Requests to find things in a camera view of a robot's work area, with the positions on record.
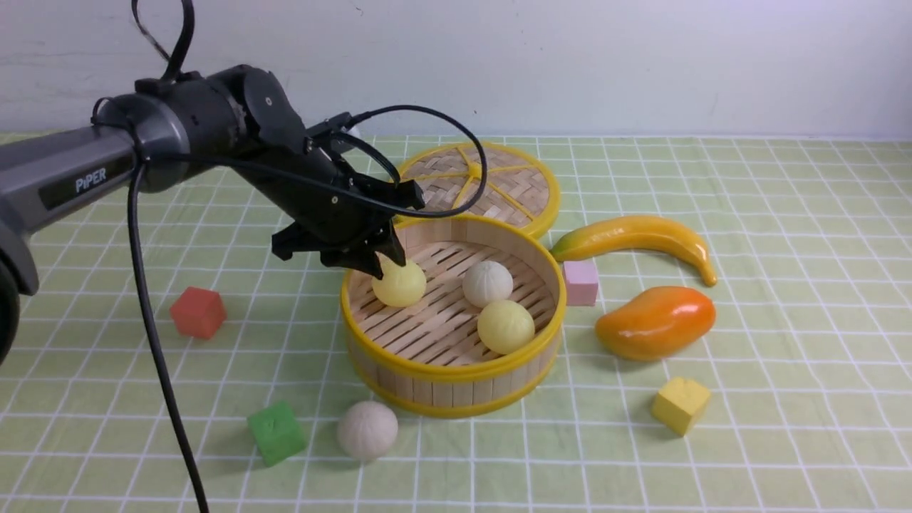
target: white wall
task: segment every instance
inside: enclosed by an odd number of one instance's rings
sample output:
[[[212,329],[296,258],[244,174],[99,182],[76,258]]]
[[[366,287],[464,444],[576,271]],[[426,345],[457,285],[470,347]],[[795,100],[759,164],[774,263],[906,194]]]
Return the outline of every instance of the white wall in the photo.
[[[274,71],[306,121],[414,102],[486,134],[912,137],[912,0],[195,0],[185,69]],[[165,47],[179,0],[142,0]],[[0,130],[159,76],[128,0],[0,0]],[[374,132],[440,132],[418,114]]]

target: table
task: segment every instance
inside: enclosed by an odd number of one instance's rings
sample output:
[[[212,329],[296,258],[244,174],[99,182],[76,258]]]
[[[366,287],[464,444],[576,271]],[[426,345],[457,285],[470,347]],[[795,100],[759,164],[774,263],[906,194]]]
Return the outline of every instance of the table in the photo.
[[[399,163],[449,139],[373,143]],[[370,397],[344,353],[341,272],[272,256],[288,219],[231,171],[144,195],[152,304],[213,511],[912,511],[912,143],[490,140],[557,176],[545,244],[617,215],[666,215],[706,237],[719,284],[669,256],[598,257],[600,299],[569,309],[535,391],[473,419],[399,412],[394,450],[360,467],[334,438],[335,420]],[[5,512],[196,509],[143,341],[125,223],[119,191],[32,239],[42,290],[0,368]],[[593,323],[658,285],[705,291],[714,329],[658,364],[618,361]],[[188,343],[170,324],[188,286],[223,296],[229,319],[212,340]],[[713,392],[685,438],[648,411],[673,376]],[[263,468],[245,417],[282,400],[308,448]]]

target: pink block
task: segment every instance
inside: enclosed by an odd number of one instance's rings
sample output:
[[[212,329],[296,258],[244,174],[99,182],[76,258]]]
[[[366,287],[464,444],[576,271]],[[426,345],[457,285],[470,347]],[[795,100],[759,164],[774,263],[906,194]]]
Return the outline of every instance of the pink block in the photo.
[[[591,307],[598,298],[598,269],[593,260],[564,262],[564,282],[567,286],[567,306]]]

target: steamer basket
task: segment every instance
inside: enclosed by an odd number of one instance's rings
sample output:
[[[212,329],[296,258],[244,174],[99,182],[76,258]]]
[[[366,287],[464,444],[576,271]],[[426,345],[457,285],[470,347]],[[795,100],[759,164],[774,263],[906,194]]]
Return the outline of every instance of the steamer basket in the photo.
[[[396,230],[428,286],[417,304],[395,309],[377,301],[371,276],[346,273],[348,356],[365,384],[403,409],[443,418],[485,414],[531,392],[554,364],[566,310],[565,283],[548,251],[519,229],[479,216],[409,219]],[[535,320],[534,339],[505,356],[482,345],[481,309],[462,295],[465,271],[484,259],[510,270],[510,299]]]
[[[536,239],[544,236],[560,210],[561,192],[554,174],[522,150],[487,141],[482,146],[488,183],[466,215],[497,219]],[[403,181],[414,180],[424,191],[424,211],[450,210],[478,190],[482,160],[470,142],[448,144],[408,159],[400,174]]]

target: yellow banana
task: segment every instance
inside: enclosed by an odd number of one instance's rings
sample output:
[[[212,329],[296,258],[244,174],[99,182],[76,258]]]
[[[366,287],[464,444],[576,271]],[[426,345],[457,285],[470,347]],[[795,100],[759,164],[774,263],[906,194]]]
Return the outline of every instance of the yellow banana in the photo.
[[[554,243],[551,255],[564,262],[621,249],[661,251],[696,267],[708,287],[718,280],[703,238],[682,223],[657,215],[625,215],[577,228]]]

